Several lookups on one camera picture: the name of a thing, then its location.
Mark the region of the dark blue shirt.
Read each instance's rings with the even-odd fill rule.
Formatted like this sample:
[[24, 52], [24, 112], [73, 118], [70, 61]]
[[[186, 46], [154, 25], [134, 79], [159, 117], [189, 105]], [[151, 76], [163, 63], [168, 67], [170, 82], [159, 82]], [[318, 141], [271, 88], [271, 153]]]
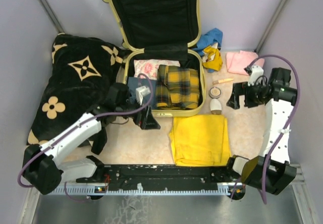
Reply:
[[[152, 100], [150, 102], [150, 106], [152, 109], [156, 109], [156, 98], [155, 98], [155, 89], [156, 89], [156, 80], [151, 80], [152, 83]], [[127, 86], [129, 87], [129, 92], [130, 92], [130, 98], [129, 101], [131, 103], [134, 103], [136, 101], [136, 88], [140, 86], [146, 86], [149, 87], [149, 82], [146, 78], [136, 78], [136, 77], [129, 77]]]

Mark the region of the yellow black plaid shirt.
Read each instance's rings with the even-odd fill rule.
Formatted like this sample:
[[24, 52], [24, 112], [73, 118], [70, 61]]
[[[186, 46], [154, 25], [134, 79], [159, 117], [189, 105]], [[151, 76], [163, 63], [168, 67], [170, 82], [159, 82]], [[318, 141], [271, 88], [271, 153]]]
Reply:
[[177, 66], [159, 66], [155, 88], [157, 109], [195, 109], [198, 107], [199, 98], [197, 70]]

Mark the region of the white pink printed garment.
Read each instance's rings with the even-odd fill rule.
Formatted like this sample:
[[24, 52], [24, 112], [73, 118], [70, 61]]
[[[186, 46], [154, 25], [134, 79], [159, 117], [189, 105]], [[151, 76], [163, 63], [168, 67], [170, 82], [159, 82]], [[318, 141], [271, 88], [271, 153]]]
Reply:
[[156, 80], [160, 65], [179, 67], [180, 63], [171, 60], [134, 60], [134, 77], [137, 78], [139, 74], [145, 74], [149, 79]]

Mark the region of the yellow pants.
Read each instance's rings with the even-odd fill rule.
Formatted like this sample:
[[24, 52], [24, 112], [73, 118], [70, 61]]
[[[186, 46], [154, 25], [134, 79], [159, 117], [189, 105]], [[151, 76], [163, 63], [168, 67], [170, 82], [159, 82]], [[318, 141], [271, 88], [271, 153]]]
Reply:
[[223, 115], [175, 117], [169, 138], [176, 166], [225, 166], [231, 157]]

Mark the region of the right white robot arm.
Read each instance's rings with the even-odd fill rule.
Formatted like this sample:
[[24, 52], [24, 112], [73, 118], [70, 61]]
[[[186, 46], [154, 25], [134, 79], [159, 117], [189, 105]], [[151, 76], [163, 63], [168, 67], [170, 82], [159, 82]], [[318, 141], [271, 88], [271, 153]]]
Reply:
[[244, 96], [247, 108], [265, 106], [265, 130], [258, 156], [247, 159], [233, 155], [227, 162], [226, 177], [245, 185], [280, 194], [296, 177], [296, 168], [290, 165], [288, 140], [290, 124], [288, 119], [296, 105], [297, 89], [290, 87], [291, 71], [272, 69], [270, 77], [263, 74], [260, 66], [247, 66], [250, 76], [246, 82], [233, 84], [227, 106], [240, 108], [240, 96]]

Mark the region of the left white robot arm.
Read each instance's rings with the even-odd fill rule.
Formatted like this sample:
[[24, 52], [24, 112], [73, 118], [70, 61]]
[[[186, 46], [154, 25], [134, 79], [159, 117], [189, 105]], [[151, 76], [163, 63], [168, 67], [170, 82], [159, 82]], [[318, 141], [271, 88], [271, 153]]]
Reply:
[[[110, 88], [104, 105], [94, 105], [81, 118], [50, 141], [26, 148], [23, 167], [18, 175], [18, 183], [25, 178], [31, 187], [46, 195], [60, 184], [69, 181], [87, 183], [99, 182], [105, 176], [105, 165], [96, 158], [106, 142], [105, 128], [116, 117], [131, 118], [143, 130], [159, 130], [160, 125], [152, 114], [150, 102], [153, 100], [153, 85], [135, 90], [136, 99], [129, 100], [129, 88], [123, 83], [114, 83]], [[81, 160], [64, 162], [64, 159], [86, 140], [92, 139], [92, 155]]]

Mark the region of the beige cosmetic tube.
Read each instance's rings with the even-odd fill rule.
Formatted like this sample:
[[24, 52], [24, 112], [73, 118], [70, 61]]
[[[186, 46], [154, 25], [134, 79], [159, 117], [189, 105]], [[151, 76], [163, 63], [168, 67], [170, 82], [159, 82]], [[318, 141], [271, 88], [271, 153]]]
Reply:
[[220, 80], [216, 80], [216, 81], [213, 81], [213, 85], [218, 85], [218, 84], [222, 84], [222, 83], [226, 83], [226, 82], [231, 82], [233, 81], [234, 79], [233, 78], [225, 78], [225, 79], [220, 79]]

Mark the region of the round cosmetic compact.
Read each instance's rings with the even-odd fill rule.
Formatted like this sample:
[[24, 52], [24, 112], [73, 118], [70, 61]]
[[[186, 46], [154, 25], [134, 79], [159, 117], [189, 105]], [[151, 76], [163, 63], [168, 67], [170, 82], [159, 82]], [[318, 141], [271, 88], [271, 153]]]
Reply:
[[218, 99], [218, 98], [220, 98], [221, 94], [222, 94], [222, 91], [218, 87], [212, 87], [209, 90], [209, 96], [211, 98]]

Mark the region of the white egg-shaped container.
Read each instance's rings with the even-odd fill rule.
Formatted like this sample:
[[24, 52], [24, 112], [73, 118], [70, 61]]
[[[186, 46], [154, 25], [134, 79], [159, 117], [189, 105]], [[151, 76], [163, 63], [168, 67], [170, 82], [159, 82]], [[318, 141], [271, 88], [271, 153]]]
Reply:
[[222, 114], [222, 105], [218, 99], [213, 98], [210, 101], [209, 107], [210, 107], [210, 112], [213, 115], [221, 115]]

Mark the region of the pink folded towel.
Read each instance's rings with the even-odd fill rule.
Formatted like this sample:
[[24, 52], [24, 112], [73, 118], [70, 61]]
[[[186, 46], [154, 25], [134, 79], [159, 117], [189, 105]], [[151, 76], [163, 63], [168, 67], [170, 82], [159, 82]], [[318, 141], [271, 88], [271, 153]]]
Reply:
[[258, 54], [251, 51], [228, 52], [226, 53], [227, 71], [232, 74], [248, 76], [244, 68], [256, 58], [258, 58]]

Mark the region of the yellow patterned cloth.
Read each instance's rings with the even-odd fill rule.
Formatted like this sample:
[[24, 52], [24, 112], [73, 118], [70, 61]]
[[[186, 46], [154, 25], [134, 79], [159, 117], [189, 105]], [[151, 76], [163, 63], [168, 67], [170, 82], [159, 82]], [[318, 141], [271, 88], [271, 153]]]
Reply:
[[219, 71], [222, 68], [223, 60], [218, 48], [208, 46], [203, 50], [202, 65], [208, 70]]

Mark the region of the blue crumpled cloth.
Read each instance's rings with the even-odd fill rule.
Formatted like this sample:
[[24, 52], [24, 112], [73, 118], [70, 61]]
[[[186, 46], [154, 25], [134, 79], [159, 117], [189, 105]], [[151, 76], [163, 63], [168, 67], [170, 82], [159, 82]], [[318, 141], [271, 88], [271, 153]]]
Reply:
[[218, 44], [218, 49], [221, 49], [222, 40], [223, 40], [223, 32], [218, 28], [214, 28], [208, 31], [206, 34], [201, 35], [196, 46], [192, 50], [197, 52], [200, 56], [203, 56], [204, 55], [203, 50], [208, 46], [214, 45], [215, 43]]

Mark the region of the black floral fleece blanket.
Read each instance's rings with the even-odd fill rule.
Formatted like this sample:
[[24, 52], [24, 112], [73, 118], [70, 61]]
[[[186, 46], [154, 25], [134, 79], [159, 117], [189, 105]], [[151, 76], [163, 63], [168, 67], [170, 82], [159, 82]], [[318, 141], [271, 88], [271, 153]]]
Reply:
[[52, 44], [52, 74], [26, 144], [48, 142], [103, 102], [127, 55], [99, 38], [58, 34]]

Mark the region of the yellow open suitcase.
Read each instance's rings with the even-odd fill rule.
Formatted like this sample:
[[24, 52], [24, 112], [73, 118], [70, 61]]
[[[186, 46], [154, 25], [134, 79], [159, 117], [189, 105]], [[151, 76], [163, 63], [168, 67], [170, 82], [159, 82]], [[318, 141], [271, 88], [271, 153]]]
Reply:
[[103, 0], [111, 7], [131, 53], [125, 61], [123, 83], [134, 77], [134, 61], [143, 59], [179, 61], [181, 67], [198, 72], [200, 97], [195, 109], [153, 109], [155, 117], [191, 117], [206, 99], [202, 59], [193, 51], [201, 36], [199, 0]]

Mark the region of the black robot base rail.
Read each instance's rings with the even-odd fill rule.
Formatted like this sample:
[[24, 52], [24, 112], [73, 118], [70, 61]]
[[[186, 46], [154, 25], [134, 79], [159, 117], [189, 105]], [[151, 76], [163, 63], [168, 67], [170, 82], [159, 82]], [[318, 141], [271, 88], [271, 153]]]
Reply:
[[103, 190], [134, 190], [141, 184], [144, 190], [217, 190], [218, 185], [232, 184], [230, 190], [233, 200], [240, 200], [245, 195], [245, 187], [235, 184], [236, 176], [225, 166], [187, 167], [175, 165], [137, 165], [112, 164], [101, 165], [93, 176], [79, 178], [77, 183], [103, 185]]

